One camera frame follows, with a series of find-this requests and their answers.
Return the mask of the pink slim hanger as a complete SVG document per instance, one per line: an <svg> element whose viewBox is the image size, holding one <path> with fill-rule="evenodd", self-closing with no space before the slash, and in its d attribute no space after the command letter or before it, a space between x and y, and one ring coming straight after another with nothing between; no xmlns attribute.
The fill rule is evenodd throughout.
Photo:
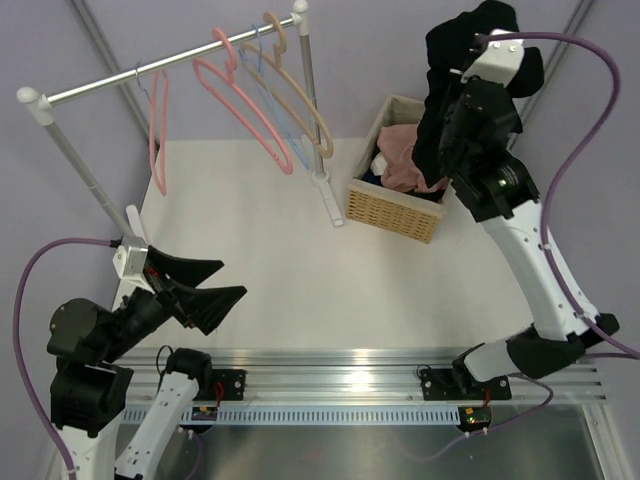
<svg viewBox="0 0 640 480"><path fill-rule="evenodd" d="M165 70L154 72L150 88L139 85L149 104L148 151L151 180L157 191L167 195L165 143L168 134L169 76Z"/></svg>

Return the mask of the black t shirt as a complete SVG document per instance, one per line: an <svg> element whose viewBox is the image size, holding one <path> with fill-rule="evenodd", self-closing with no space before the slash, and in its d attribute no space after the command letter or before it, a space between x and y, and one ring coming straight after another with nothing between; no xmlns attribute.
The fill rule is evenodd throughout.
<svg viewBox="0 0 640 480"><path fill-rule="evenodd" d="M426 34L429 92L412 152L412 161L421 171L426 186L411 187L410 194L437 202L440 192L446 188L447 181L441 175L438 162L439 144L445 114L463 89L450 71L466 70L471 63L469 49L475 36L489 35L496 29L517 32L516 10L502 1L483 1L474 10L463 12Z"/></svg>

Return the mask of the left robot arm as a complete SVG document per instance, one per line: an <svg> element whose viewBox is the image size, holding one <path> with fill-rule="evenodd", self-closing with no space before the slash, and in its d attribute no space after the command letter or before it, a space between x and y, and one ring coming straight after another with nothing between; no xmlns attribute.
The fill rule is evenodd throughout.
<svg viewBox="0 0 640 480"><path fill-rule="evenodd" d="M176 348L160 373L152 405L123 452L116 451L130 368L117 365L143 339L175 319L213 333L247 290L205 288L220 260L168 255L153 246L116 249L114 267L130 294L109 311L83 298L60 306L50 321L47 350L57 363L50 387L51 422L73 462L76 479L152 479L186 409L196 400L220 404L244 395L244 371L217 369L209 354Z"/></svg>

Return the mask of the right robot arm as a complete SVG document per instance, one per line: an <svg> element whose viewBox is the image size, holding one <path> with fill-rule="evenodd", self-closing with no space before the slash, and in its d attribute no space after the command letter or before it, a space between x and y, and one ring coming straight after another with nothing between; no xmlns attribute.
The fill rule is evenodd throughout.
<svg viewBox="0 0 640 480"><path fill-rule="evenodd" d="M533 322L505 339L456 358L451 376L464 397L512 373L540 379L580 359L620 329L581 293L557 245L541 224L538 189L525 165L506 149L518 115L506 88L473 78L459 89L444 120L439 162L461 203L493 239L526 297Z"/></svg>

